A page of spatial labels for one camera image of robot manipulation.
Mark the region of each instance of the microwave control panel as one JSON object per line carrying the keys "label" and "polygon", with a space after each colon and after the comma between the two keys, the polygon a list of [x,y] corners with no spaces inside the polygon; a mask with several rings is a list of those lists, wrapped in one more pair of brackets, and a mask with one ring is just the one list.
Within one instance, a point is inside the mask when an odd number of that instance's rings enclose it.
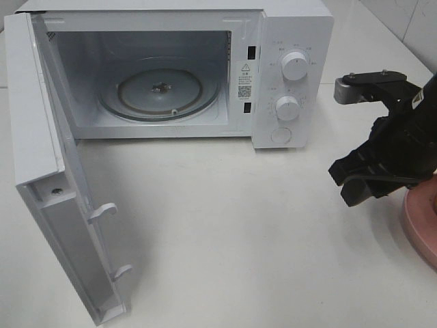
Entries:
{"label": "microwave control panel", "polygon": [[332,17],[266,18],[252,131],[255,148],[306,144],[332,26]]}

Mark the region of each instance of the screw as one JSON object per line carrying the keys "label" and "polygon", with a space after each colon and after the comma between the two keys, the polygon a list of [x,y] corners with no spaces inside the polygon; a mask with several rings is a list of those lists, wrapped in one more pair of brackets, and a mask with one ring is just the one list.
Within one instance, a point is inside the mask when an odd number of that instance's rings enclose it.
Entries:
{"label": "screw", "polygon": [[54,195],[54,196],[59,196],[59,195],[61,195],[63,192],[64,192],[64,190],[62,190],[61,188],[54,188],[54,189],[52,190],[52,195]]}

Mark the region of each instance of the qr code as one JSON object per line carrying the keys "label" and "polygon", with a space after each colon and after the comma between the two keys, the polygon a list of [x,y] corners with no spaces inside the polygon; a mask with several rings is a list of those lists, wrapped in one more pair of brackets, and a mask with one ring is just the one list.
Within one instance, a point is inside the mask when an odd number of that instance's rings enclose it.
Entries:
{"label": "qr code", "polygon": [[238,87],[238,98],[250,98],[252,95],[252,86],[245,85]]}

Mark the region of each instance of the white knob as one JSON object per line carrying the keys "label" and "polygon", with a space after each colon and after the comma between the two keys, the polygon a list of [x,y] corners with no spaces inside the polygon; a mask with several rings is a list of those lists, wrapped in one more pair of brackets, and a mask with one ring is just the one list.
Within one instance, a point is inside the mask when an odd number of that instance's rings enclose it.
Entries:
{"label": "white knob", "polygon": [[291,121],[299,116],[300,105],[296,98],[287,96],[276,103],[276,115],[282,121]]}
{"label": "white knob", "polygon": [[281,62],[282,74],[290,81],[297,81],[307,75],[308,59],[304,53],[294,51],[286,55]]}

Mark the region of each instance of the white wall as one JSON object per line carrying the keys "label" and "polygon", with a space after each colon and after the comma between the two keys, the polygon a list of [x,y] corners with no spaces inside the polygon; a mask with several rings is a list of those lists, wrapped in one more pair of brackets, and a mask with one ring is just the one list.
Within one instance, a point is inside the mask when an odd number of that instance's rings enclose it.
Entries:
{"label": "white wall", "polygon": [[437,72],[437,0],[361,0],[432,72]]}
{"label": "white wall", "polygon": [[3,29],[3,17],[12,14],[26,0],[0,0],[0,31]]}

